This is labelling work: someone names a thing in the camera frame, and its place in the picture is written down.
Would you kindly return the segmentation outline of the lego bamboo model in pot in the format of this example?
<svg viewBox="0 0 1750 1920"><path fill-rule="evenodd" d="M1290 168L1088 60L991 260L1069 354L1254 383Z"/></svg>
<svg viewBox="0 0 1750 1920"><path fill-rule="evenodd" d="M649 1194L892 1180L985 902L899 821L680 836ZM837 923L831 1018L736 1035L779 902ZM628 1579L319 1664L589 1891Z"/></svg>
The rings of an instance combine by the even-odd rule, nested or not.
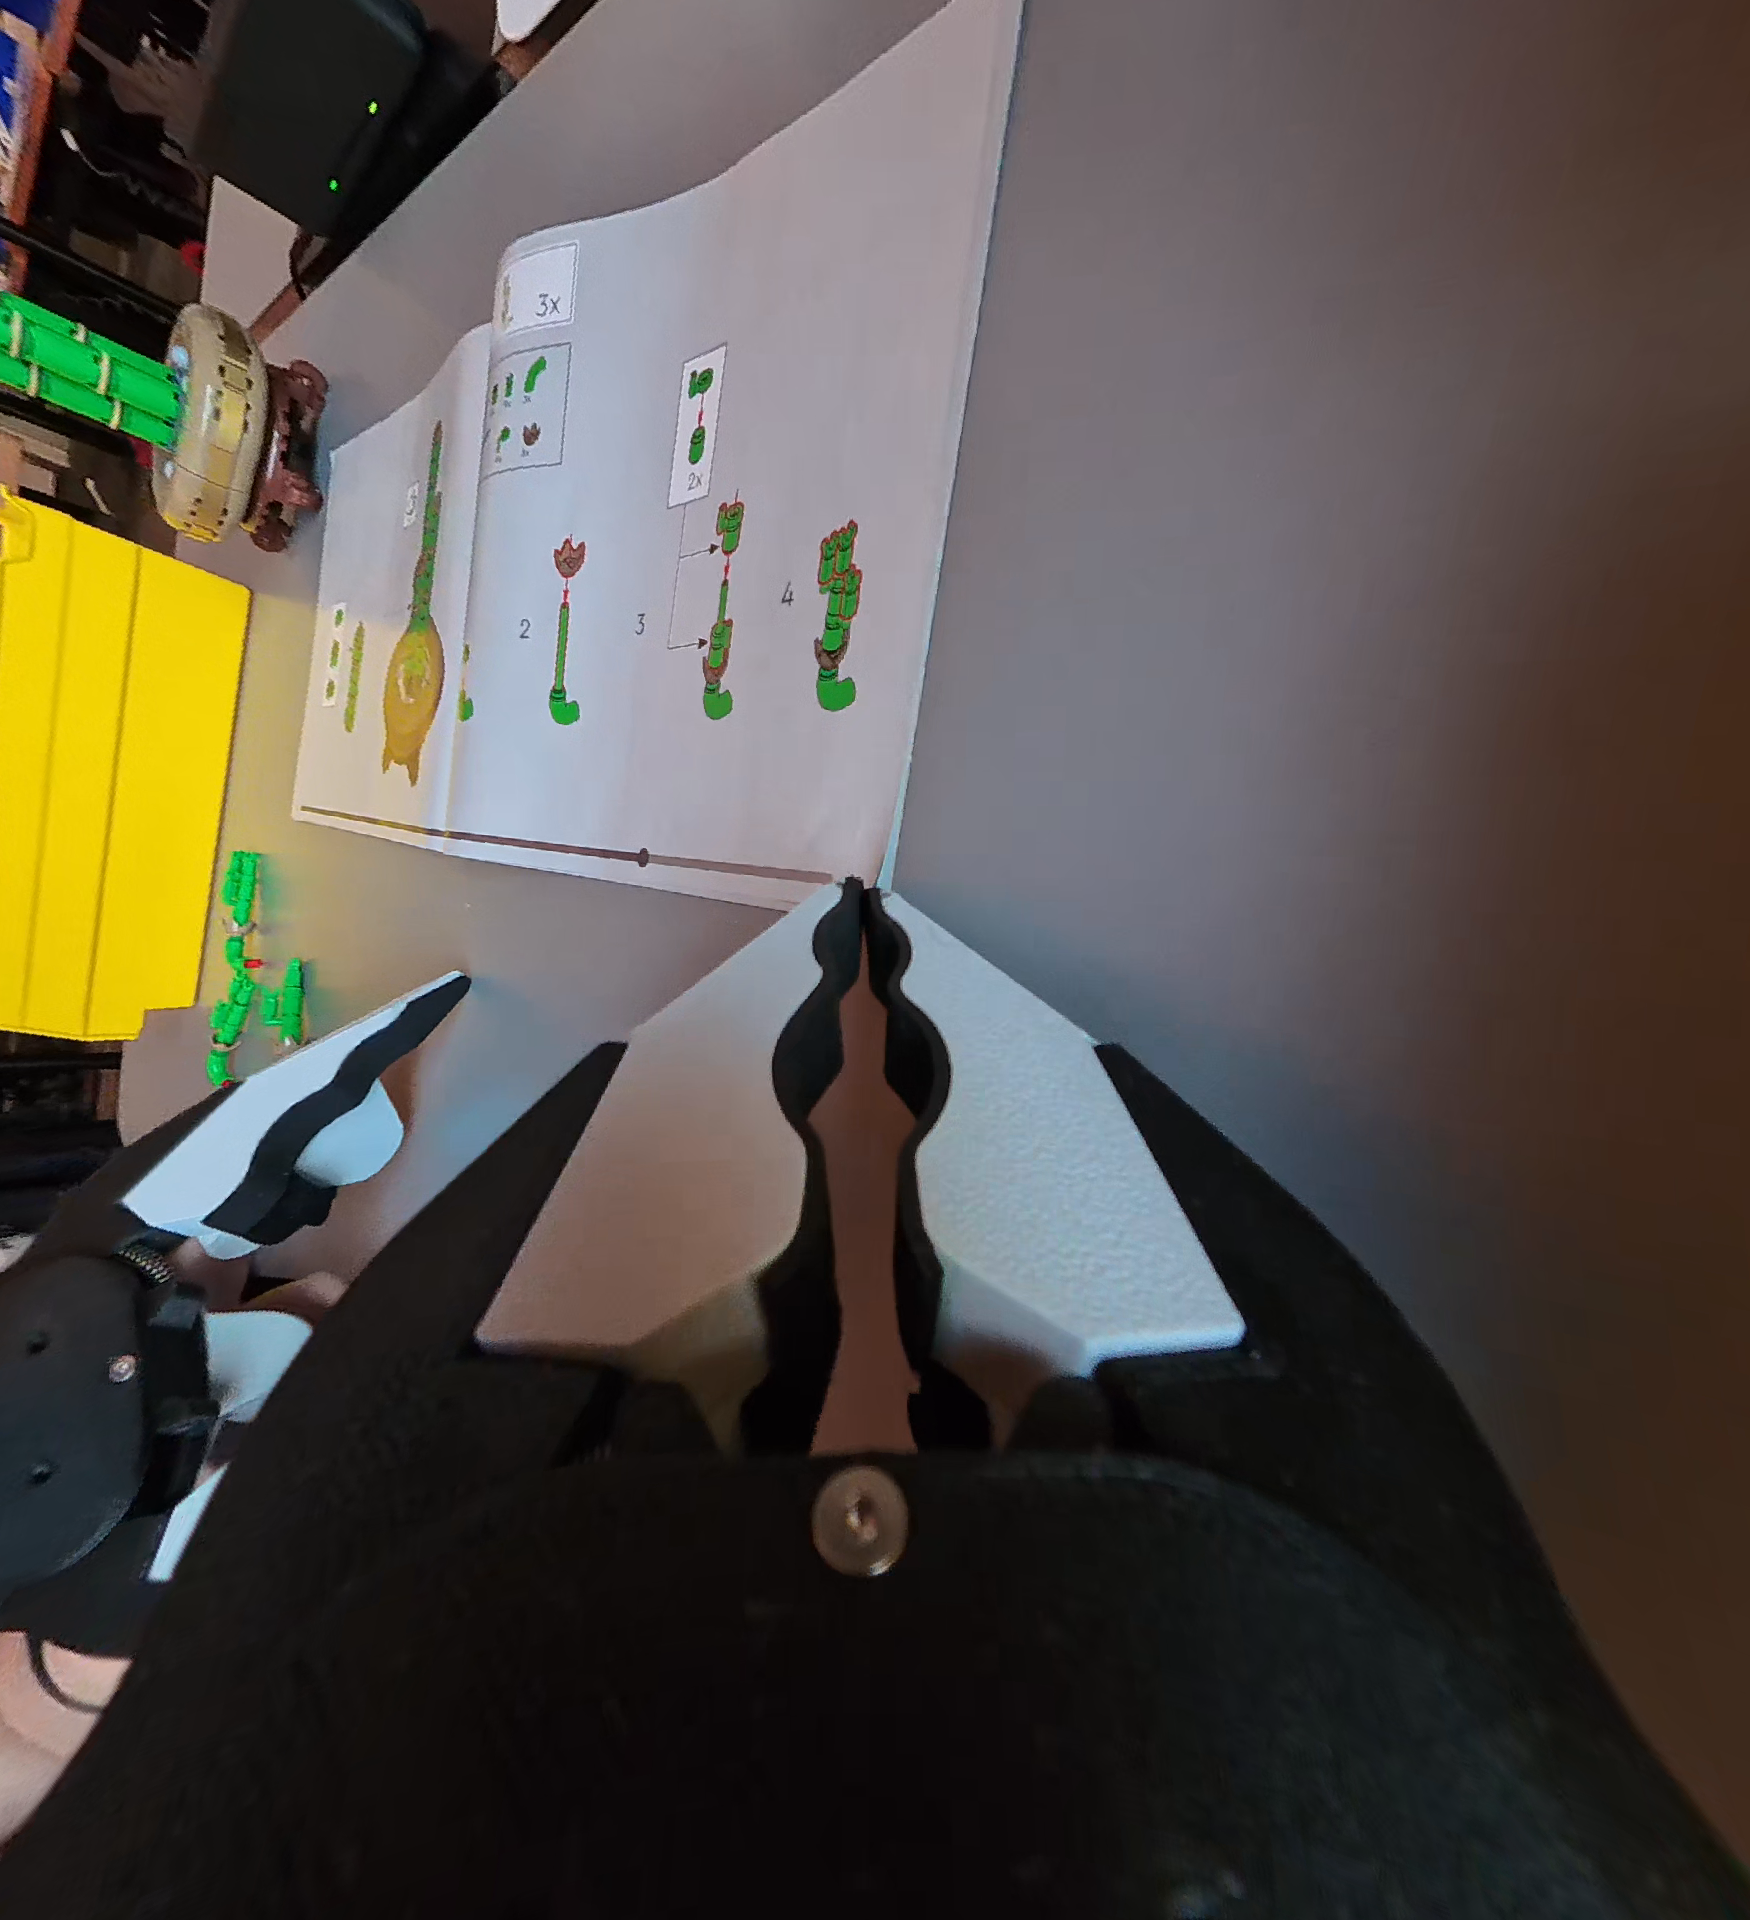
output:
<svg viewBox="0 0 1750 1920"><path fill-rule="evenodd" d="M153 359L0 291L0 387L143 446L153 508L188 541L243 534L281 553L321 512L326 379L309 359L266 365L222 309L182 306Z"/></svg>

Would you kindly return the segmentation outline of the yellow plastic bin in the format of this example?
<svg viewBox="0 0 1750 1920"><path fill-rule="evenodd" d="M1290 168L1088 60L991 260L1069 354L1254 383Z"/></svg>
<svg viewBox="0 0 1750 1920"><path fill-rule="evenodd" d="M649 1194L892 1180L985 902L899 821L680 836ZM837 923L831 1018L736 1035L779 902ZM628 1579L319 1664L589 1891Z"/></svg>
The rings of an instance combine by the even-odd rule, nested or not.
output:
<svg viewBox="0 0 1750 1920"><path fill-rule="evenodd" d="M193 1002L248 602L0 488L0 1033Z"/></svg>

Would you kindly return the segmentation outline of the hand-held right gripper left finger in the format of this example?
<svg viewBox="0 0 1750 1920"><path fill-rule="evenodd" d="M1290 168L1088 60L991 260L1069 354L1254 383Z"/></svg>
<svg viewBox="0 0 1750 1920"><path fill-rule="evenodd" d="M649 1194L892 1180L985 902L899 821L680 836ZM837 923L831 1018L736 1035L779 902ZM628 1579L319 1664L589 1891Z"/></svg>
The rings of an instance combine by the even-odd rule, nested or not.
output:
<svg viewBox="0 0 1750 1920"><path fill-rule="evenodd" d="M643 1019L478 1344L681 1389L727 1454L815 1451L839 1354L815 1109L857 973L847 876Z"/></svg>

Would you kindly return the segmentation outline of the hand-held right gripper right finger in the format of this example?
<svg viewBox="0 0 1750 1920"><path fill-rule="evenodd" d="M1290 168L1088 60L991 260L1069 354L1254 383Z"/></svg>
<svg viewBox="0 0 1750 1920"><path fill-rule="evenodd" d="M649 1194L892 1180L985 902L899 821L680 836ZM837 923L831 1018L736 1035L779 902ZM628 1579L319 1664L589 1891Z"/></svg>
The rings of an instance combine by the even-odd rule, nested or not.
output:
<svg viewBox="0 0 1750 1920"><path fill-rule="evenodd" d="M899 892L863 898L896 1159L910 1439L1002 1447L1051 1380L1235 1357L1229 1299L1102 1048Z"/></svg>

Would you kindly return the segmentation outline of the lego instruction booklet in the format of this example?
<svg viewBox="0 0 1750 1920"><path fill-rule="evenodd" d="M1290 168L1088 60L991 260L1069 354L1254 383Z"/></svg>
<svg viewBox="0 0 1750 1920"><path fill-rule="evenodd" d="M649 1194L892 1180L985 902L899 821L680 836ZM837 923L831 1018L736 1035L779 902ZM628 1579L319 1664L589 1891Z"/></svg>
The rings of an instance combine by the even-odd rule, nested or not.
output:
<svg viewBox="0 0 1750 1920"><path fill-rule="evenodd" d="M505 246L335 448L297 821L790 912L903 816L1023 4Z"/></svg>

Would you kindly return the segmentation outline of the black box device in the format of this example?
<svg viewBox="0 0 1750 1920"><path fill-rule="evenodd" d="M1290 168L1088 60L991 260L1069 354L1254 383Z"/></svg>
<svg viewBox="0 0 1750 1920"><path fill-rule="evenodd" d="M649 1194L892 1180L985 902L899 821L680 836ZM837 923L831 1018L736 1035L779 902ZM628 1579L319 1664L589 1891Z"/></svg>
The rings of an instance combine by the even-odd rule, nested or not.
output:
<svg viewBox="0 0 1750 1920"><path fill-rule="evenodd" d="M425 60L415 4L216 4L189 157L335 239Z"/></svg>

